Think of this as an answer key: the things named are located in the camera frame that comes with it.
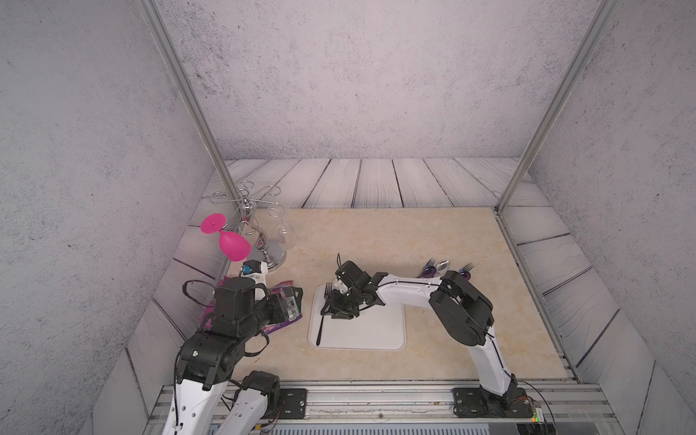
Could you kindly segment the purple metal fork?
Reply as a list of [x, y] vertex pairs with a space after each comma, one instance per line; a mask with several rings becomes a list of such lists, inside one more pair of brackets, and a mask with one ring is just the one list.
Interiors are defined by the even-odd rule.
[[330, 295], [333, 291], [333, 284], [332, 283], [327, 283], [326, 286], [324, 287], [324, 305], [319, 311], [320, 315], [320, 323], [319, 323], [319, 329], [317, 332], [317, 336], [315, 339], [315, 345], [320, 346], [322, 342], [322, 335], [323, 335], [323, 329], [324, 329], [324, 313], [326, 312], [326, 308], [328, 307], [328, 301], [330, 298]]

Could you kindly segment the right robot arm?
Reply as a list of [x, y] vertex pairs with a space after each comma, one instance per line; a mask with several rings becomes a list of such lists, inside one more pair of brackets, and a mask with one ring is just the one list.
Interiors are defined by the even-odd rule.
[[518, 382], [498, 349], [493, 304], [460, 273], [417, 278], [384, 272], [368, 275], [347, 261], [335, 275], [324, 297], [322, 316], [353, 320], [374, 306], [429, 308], [449, 336], [468, 348], [480, 380], [478, 399], [484, 413], [503, 417], [512, 410]]

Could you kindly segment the white plastic tray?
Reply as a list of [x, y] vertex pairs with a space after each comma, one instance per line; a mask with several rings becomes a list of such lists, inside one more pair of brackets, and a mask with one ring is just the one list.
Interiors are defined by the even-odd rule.
[[319, 329], [319, 311], [324, 305], [324, 285], [315, 288], [309, 317], [308, 342], [321, 349], [398, 352], [406, 345], [406, 326], [403, 307], [374, 306], [352, 320], [324, 317], [320, 346], [315, 345]]

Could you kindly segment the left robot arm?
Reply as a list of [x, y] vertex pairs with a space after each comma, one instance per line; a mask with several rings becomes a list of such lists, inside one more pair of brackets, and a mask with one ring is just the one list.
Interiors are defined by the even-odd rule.
[[[236, 365], [254, 357], [247, 343], [268, 337], [270, 326], [284, 326], [302, 314], [304, 291], [282, 284], [275, 291], [252, 277], [233, 277], [214, 293], [215, 306], [179, 350], [165, 434], [206, 434], [213, 413], [226, 400]], [[306, 416], [307, 391], [284, 389], [278, 376], [250, 372], [230, 398], [219, 434], [268, 434], [280, 420]]]

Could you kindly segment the purple metal spoon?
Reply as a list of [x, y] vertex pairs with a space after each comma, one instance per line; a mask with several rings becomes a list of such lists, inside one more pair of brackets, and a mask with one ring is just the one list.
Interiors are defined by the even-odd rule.
[[431, 278], [435, 277], [438, 273], [438, 269], [436, 268], [435, 265], [429, 265], [426, 266], [423, 270], [422, 273], [420, 273], [420, 277], [424, 278]]

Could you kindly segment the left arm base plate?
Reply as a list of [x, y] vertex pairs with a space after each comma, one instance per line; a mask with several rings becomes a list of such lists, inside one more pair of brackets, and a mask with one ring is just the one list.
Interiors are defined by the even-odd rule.
[[306, 417], [307, 389], [283, 388], [268, 395], [268, 408], [263, 415], [266, 420], [303, 420]]

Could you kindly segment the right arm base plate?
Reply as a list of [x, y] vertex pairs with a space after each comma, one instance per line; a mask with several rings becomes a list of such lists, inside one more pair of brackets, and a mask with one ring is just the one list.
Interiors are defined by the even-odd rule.
[[453, 413], [467, 419], [532, 419], [536, 407], [526, 391], [515, 388], [504, 396], [482, 388], [454, 388]]

